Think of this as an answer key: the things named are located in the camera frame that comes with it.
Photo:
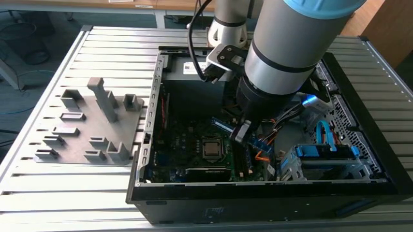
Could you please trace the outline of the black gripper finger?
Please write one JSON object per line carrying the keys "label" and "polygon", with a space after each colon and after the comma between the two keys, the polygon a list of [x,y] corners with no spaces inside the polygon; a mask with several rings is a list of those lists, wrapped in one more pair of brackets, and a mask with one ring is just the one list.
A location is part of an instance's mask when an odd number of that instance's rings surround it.
{"label": "black gripper finger", "polygon": [[230,139],[238,143],[246,143],[250,135],[250,126],[250,120],[244,120],[240,122],[230,134]]}

